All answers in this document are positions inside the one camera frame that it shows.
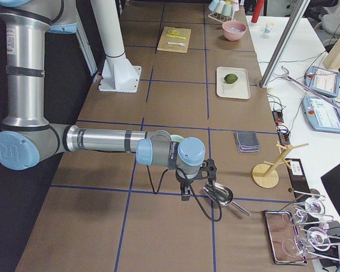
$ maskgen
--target metal pole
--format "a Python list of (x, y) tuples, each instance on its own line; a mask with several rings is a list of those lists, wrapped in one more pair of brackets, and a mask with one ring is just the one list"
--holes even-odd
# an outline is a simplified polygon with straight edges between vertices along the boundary
[(281, 38), (278, 41), (278, 44), (276, 46), (276, 49), (271, 57), (270, 63), (267, 66), (267, 69), (265, 71), (265, 74), (263, 75), (261, 81), (260, 81), (260, 86), (261, 88), (266, 88), (274, 70), (277, 67), (277, 64), (286, 48), (286, 45), (288, 41), (290, 40), (293, 32), (295, 31), (295, 28), (299, 22), (299, 20), (302, 18), (302, 15), (304, 14), (308, 3), (310, 0), (298, 0), (296, 3), (296, 6), (288, 20), (288, 23), (282, 33)]

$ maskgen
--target scoop handle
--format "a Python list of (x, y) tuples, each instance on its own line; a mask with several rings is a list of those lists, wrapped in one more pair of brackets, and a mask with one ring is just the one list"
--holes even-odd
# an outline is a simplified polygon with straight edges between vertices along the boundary
[(242, 213), (246, 214), (247, 216), (251, 215), (249, 211), (247, 211), (245, 208), (243, 208), (242, 206), (240, 206), (234, 201), (231, 201), (230, 205), (232, 205), (233, 207), (236, 207), (238, 210), (240, 210)]

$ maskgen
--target bowl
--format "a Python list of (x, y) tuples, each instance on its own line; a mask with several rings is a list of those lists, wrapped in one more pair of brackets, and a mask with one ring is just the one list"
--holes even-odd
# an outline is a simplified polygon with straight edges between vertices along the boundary
[(224, 37), (229, 41), (239, 40), (247, 30), (247, 26), (239, 21), (226, 21), (222, 28)]

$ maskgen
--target wooden cutting board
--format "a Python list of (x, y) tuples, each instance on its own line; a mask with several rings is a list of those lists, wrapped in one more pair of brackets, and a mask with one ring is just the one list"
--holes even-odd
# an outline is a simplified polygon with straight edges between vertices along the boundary
[[(186, 39), (183, 40), (183, 39), (179, 39), (175, 37), (166, 36), (169, 30), (178, 30), (179, 34), (177, 36), (186, 37)], [(188, 51), (191, 31), (192, 31), (191, 29), (187, 29), (187, 28), (164, 27), (163, 33), (161, 34), (161, 37), (160, 37), (158, 50), (186, 53)], [(177, 44), (168, 44), (168, 41), (174, 41), (176, 43), (186, 43), (186, 46), (180, 46)]]

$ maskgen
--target blue joint cap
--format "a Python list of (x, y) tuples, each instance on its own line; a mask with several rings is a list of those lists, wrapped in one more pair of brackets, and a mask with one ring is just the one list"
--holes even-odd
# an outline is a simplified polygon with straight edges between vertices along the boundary
[(29, 1), (30, 0), (0, 0), (0, 5), (4, 7), (18, 7)]
[(136, 147), (136, 161), (139, 164), (151, 165), (152, 143), (150, 139), (141, 139)]
[(201, 165), (205, 158), (205, 146), (195, 137), (188, 137), (179, 143), (177, 154), (189, 166)]
[(52, 25), (47, 31), (53, 34), (73, 34), (77, 31), (77, 23)]
[(0, 163), (12, 170), (24, 170), (40, 161), (36, 146), (14, 131), (0, 132)]

